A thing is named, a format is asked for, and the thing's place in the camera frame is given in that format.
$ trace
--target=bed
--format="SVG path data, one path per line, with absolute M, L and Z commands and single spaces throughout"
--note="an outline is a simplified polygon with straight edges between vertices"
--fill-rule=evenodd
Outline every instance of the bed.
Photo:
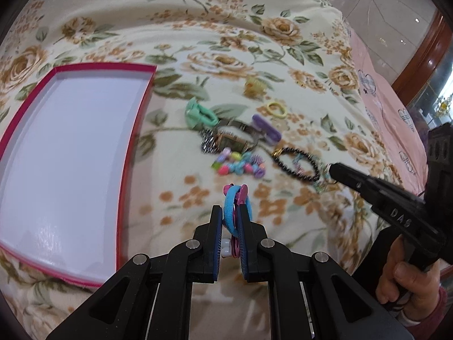
M 264 178 L 215 173 L 215 157 L 200 151 L 199 134 L 184 120 L 191 98 L 244 122 L 261 114 L 282 133 L 280 145 L 325 163 L 346 163 L 413 193 L 423 189 L 423 147 L 410 116 L 327 0 L 30 0 L 0 55 L 0 135 L 54 66 L 158 66 L 123 222 L 123 262 L 190 239 L 212 205 L 223 204 L 231 182 L 249 186 L 254 220 L 270 237 L 299 253 L 326 251 L 349 273 L 382 229 L 357 193 L 338 184 L 316 193 L 274 167 L 266 146 L 258 151 Z M 264 90 L 244 94 L 248 78 Z M 269 101 L 282 103 L 287 118 L 270 116 Z M 393 126 L 404 126 L 405 136 Z M 45 339 L 95 290 L 50 277 L 4 250 L 0 265 L 0 290 L 34 339 Z M 266 286 L 246 284 L 232 258 L 221 261 L 219 281 L 194 286 L 191 336 L 270 338 Z M 213 329 L 219 318 L 223 325 Z

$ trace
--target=human hand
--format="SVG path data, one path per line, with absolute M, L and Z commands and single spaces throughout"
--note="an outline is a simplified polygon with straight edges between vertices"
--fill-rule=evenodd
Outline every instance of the human hand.
M 434 311 L 439 302 L 439 281 L 439 261 L 428 272 L 404 262 L 403 237 L 400 235 L 390 247 L 376 297 L 381 304 L 395 302 L 399 297 L 396 283 L 400 284 L 413 293 L 404 306 L 404 314 L 410 320 L 421 321 Z

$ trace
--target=purple hair clip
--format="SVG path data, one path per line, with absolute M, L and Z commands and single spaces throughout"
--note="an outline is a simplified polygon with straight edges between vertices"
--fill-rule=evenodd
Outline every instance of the purple hair clip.
M 252 125 L 257 130 L 262 130 L 266 133 L 266 142 L 269 145 L 275 145 L 282 139 L 282 134 L 274 128 L 271 124 L 269 124 L 263 117 L 258 114 L 254 114 L 252 116 Z

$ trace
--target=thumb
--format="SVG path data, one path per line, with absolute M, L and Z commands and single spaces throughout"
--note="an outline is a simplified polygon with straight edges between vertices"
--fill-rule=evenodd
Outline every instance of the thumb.
M 422 296 L 430 290 L 431 277 L 414 265 L 399 262 L 393 272 L 395 281 L 410 292 Z

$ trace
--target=black beaded bracelet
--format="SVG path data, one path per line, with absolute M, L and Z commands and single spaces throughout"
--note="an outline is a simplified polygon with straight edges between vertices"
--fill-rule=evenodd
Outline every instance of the black beaded bracelet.
M 291 170 L 288 166 L 286 166 L 281 160 L 280 160 L 280 155 L 286 154 L 286 153 L 295 153 L 299 154 L 302 157 L 304 157 L 310 164 L 313 166 L 315 176 L 307 176 L 307 175 L 302 175 L 300 173 L 295 172 L 294 170 Z M 272 158 L 274 159 L 275 162 L 277 162 L 278 166 L 285 171 L 287 174 L 294 176 L 295 178 L 298 178 L 302 181 L 306 182 L 315 182 L 318 181 L 319 178 L 321 177 L 321 173 L 319 172 L 318 164 L 313 158 L 311 154 L 308 154 L 307 152 L 304 152 L 302 150 L 298 150 L 297 148 L 280 148 L 278 150 L 275 150 L 272 153 Z

